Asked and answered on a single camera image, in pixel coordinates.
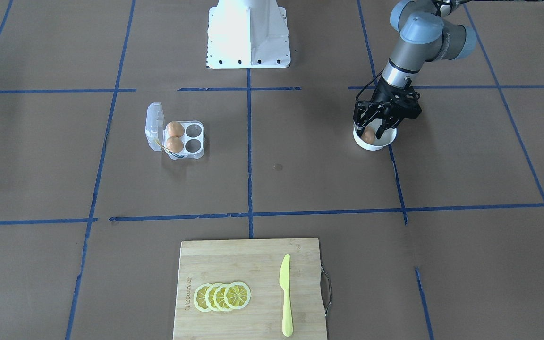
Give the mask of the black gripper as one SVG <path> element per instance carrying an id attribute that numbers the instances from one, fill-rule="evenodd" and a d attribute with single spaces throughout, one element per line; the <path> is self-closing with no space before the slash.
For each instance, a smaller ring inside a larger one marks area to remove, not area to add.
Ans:
<path id="1" fill-rule="evenodd" d="M 355 103 L 353 121 L 357 136 L 365 141 L 365 129 L 374 121 L 375 141 L 393 141 L 402 121 L 416 119 L 421 114 L 419 98 L 410 80 L 401 88 L 382 78 L 374 91 L 373 102 Z"/>

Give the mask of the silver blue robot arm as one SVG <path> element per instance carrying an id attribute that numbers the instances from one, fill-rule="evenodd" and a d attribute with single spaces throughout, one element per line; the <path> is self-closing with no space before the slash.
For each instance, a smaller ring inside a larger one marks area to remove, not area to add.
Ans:
<path id="1" fill-rule="evenodd" d="M 399 33 L 399 40 L 384 69 L 371 80 L 375 84 L 371 99 L 356 98 L 356 137 L 362 138 L 374 120 L 380 125 L 373 129 L 373 135 L 380 139 L 403 120 L 418 118 L 422 112 L 420 94 L 412 83 L 422 66 L 438 60 L 459 60 L 473 52 L 473 28 L 446 19 L 462 4 L 461 0 L 402 0 L 393 8 L 390 24 Z"/>

